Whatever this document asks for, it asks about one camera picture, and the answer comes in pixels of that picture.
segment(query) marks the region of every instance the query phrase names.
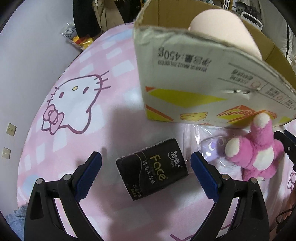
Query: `stuffed animal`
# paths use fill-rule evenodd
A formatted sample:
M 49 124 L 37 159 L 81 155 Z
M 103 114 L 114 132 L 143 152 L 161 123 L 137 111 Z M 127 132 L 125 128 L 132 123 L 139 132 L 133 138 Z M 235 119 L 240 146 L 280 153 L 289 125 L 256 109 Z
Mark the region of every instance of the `stuffed animal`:
M 274 139 L 271 119 L 266 113 L 256 115 L 251 131 L 245 136 L 230 139 L 225 147 L 228 160 L 244 168 L 244 181 L 251 177 L 258 180 L 273 177 L 283 153 L 284 146 Z

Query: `open box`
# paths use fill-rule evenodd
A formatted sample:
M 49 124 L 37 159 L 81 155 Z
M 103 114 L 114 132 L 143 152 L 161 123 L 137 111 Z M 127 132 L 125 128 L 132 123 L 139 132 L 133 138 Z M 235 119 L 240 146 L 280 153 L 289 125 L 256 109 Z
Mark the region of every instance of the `open box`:
M 266 112 L 273 126 L 296 118 L 295 74 L 282 52 L 251 24 L 262 58 L 187 29 L 202 1 L 149 0 L 134 25 L 147 117 L 221 127 L 247 127 Z

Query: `wall socket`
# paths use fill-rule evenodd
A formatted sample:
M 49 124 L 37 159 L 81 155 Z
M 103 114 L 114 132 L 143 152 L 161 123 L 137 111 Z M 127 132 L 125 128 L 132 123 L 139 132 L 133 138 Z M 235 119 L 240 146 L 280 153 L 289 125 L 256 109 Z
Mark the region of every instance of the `wall socket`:
M 3 147 L 2 157 L 6 159 L 10 159 L 10 152 L 11 150 L 9 150 L 6 147 Z
M 15 130 L 17 129 L 16 126 L 14 126 L 13 124 L 11 123 L 8 123 L 8 127 L 7 127 L 7 130 L 6 130 L 6 134 L 9 134 L 11 136 L 14 137 L 15 135 Z

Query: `denim cloth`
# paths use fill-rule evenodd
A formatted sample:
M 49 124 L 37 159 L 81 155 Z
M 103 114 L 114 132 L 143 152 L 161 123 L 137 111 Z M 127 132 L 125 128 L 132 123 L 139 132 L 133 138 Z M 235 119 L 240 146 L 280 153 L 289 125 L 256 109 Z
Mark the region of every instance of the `denim cloth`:
M 28 204 L 20 206 L 18 210 L 14 210 L 12 214 L 8 214 L 5 219 L 12 230 L 24 241 L 25 217 Z

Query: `pink bow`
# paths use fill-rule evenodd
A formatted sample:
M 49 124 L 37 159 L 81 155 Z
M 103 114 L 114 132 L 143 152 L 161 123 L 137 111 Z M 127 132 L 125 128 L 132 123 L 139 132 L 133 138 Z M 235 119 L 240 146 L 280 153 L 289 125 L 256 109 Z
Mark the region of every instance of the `pink bow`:
M 43 114 L 43 120 L 49 122 L 49 132 L 51 135 L 55 134 L 60 127 L 62 120 L 64 119 L 64 115 L 65 114 L 63 112 L 58 112 L 54 104 L 51 104 L 46 109 L 45 113 Z

